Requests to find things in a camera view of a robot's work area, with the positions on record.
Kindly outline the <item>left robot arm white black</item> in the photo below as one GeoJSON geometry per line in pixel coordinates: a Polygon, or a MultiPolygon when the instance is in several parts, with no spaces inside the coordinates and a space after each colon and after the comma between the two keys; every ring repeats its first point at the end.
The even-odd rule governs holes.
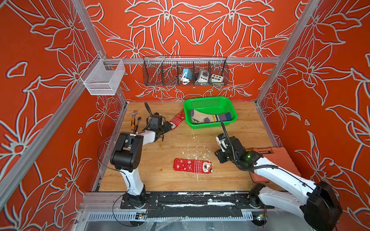
{"type": "Polygon", "coordinates": [[[147,119],[147,125],[141,132],[118,134],[110,163],[118,171],[126,184],[129,205],[142,208],[146,204],[145,185],[141,181],[138,166],[143,146],[164,139],[164,135],[176,127],[165,118],[155,113],[147,119]]]}

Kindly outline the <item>red christmas sock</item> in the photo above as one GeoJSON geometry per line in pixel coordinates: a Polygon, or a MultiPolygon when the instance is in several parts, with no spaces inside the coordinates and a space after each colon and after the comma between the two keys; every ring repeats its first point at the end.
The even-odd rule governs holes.
{"type": "Polygon", "coordinates": [[[173,170],[196,174],[211,174],[213,165],[211,162],[204,160],[176,158],[173,162],[173,170]]]}

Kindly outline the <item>green plastic basket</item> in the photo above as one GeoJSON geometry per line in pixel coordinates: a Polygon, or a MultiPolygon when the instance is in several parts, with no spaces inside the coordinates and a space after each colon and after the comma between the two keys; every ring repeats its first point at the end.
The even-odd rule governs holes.
{"type": "Polygon", "coordinates": [[[232,104],[232,102],[223,96],[217,97],[204,97],[204,98],[195,98],[185,101],[184,103],[184,112],[185,112],[185,120],[187,124],[194,130],[196,129],[205,129],[205,128],[213,128],[213,127],[220,127],[221,122],[214,122],[214,123],[204,123],[204,124],[196,124],[191,121],[190,111],[197,110],[202,113],[206,114],[223,114],[230,112],[232,115],[231,121],[224,121],[224,125],[229,125],[234,123],[238,119],[238,115],[236,110],[232,104]]]}

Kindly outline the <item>red snowflake sock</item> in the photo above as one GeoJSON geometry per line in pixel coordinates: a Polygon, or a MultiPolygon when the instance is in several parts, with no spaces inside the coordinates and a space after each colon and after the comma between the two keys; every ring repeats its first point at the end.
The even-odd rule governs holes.
{"type": "Polygon", "coordinates": [[[185,112],[182,109],[173,119],[169,121],[171,129],[175,130],[185,120],[185,112]]]}

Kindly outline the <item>cream striped sock purple toe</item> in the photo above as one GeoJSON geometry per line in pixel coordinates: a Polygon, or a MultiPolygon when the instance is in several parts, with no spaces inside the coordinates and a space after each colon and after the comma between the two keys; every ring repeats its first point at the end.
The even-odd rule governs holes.
{"type": "Polygon", "coordinates": [[[190,111],[191,121],[196,124],[204,124],[204,123],[214,123],[214,122],[224,122],[224,121],[231,121],[232,115],[230,112],[223,113],[223,114],[206,114],[202,113],[197,110],[190,111]]]}

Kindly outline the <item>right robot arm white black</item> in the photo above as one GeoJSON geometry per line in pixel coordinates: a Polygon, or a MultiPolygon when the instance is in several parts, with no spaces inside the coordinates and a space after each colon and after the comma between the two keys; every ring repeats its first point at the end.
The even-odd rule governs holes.
{"type": "Polygon", "coordinates": [[[274,164],[262,154],[247,151],[235,137],[220,134],[216,138],[220,150],[215,152],[220,163],[232,162],[239,170],[262,176],[285,190],[276,192],[259,183],[249,191],[254,208],[271,206],[303,218],[316,231],[336,230],[343,213],[331,185],[304,179],[274,164]]]}

